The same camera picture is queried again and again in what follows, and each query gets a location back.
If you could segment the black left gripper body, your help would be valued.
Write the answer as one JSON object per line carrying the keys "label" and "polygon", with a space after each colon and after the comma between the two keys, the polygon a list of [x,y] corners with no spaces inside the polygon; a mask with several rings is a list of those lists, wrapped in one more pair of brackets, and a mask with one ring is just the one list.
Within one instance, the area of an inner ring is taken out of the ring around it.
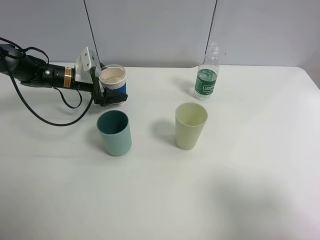
{"label": "black left gripper body", "polygon": [[65,67],[63,77],[63,88],[91,93],[96,105],[105,105],[105,91],[101,92],[99,79],[96,76],[97,67],[93,66],[86,73],[89,74],[88,82],[76,81],[76,68]]}

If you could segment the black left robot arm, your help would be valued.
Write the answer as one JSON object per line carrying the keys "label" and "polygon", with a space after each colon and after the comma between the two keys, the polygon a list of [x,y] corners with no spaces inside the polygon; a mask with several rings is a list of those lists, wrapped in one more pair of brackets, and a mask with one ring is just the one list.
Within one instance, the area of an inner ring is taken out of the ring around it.
{"label": "black left robot arm", "polygon": [[12,74],[14,79],[27,87],[89,92],[93,95],[94,103],[102,107],[127,100],[128,95],[124,92],[105,86],[101,90],[101,64],[96,53],[87,47],[77,58],[74,67],[50,64],[26,54],[34,49],[18,49],[13,44],[1,44],[0,52],[4,58],[0,59],[0,72],[7,76]]}

